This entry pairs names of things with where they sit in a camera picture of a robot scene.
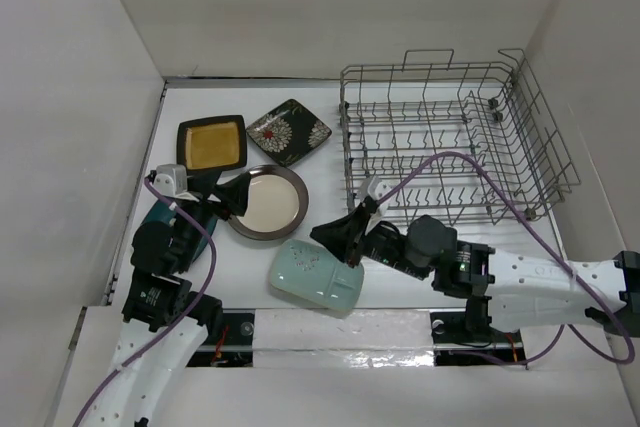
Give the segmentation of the yellow square plate black rim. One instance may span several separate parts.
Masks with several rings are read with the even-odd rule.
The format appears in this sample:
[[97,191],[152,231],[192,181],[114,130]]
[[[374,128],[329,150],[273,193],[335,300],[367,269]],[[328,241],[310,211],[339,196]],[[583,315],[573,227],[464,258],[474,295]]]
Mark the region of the yellow square plate black rim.
[[182,122],[177,130],[176,162],[189,176],[243,168],[247,164],[246,137],[242,115]]

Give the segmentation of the round cream plate brown rim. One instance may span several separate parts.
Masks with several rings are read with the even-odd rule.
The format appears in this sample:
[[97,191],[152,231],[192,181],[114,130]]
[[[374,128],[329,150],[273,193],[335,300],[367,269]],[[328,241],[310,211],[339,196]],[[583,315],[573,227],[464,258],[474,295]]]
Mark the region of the round cream plate brown rim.
[[243,216],[231,215],[227,223],[238,234],[258,241],[282,239],[304,220],[309,194],[303,179],[278,165],[248,170],[248,207]]

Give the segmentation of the teal square plate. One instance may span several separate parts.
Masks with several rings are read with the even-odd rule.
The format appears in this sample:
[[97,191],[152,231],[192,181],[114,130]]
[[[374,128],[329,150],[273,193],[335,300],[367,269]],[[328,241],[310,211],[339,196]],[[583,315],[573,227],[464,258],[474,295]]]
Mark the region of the teal square plate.
[[[210,207],[206,207],[203,203],[187,200],[177,200],[176,203],[204,227],[210,236],[213,235],[218,217]],[[195,262],[207,247],[207,241],[197,229],[182,216],[171,211],[165,204],[156,201],[141,221],[141,224],[157,221],[169,225],[172,220],[174,220],[173,226],[178,236],[186,241],[187,251],[192,254],[191,263]]]

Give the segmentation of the pale green rectangular plate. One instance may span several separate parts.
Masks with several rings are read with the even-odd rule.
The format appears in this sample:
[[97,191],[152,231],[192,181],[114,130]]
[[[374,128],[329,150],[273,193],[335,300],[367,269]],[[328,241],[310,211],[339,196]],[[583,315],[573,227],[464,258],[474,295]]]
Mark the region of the pale green rectangular plate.
[[337,260],[317,244],[286,240],[276,252],[267,274],[270,293],[304,308],[349,314],[360,298],[365,269]]

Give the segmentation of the black floral square plate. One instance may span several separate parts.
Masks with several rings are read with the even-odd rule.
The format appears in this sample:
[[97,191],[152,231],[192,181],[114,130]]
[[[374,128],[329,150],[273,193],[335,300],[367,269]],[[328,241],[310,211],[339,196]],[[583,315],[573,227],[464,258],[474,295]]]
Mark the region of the black floral square plate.
[[272,161],[291,167],[318,149],[331,128],[295,99],[288,99],[246,128],[248,137]]

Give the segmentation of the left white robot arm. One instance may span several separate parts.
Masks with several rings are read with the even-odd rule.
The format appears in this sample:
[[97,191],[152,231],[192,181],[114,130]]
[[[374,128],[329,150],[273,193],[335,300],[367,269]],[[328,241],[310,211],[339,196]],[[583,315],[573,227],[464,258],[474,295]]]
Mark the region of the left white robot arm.
[[203,344],[226,336],[221,300],[206,290],[215,272],[212,234],[243,215],[251,176],[222,183],[165,164],[144,179],[155,202],[132,238],[132,276],[110,372],[89,396],[77,426],[152,426]]

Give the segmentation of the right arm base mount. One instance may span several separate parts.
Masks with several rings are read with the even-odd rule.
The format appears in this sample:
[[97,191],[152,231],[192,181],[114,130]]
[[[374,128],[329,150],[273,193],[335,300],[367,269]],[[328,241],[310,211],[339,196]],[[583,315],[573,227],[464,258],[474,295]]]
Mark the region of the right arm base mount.
[[510,365],[527,359],[520,331],[504,333],[485,317],[469,317],[463,308],[431,310],[431,338],[437,367]]

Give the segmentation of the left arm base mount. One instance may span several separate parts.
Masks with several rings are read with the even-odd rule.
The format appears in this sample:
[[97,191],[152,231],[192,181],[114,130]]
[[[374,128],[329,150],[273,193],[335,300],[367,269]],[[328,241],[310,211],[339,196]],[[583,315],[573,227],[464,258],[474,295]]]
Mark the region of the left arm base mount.
[[255,310],[225,310],[219,332],[206,339],[187,366],[252,367],[255,313]]

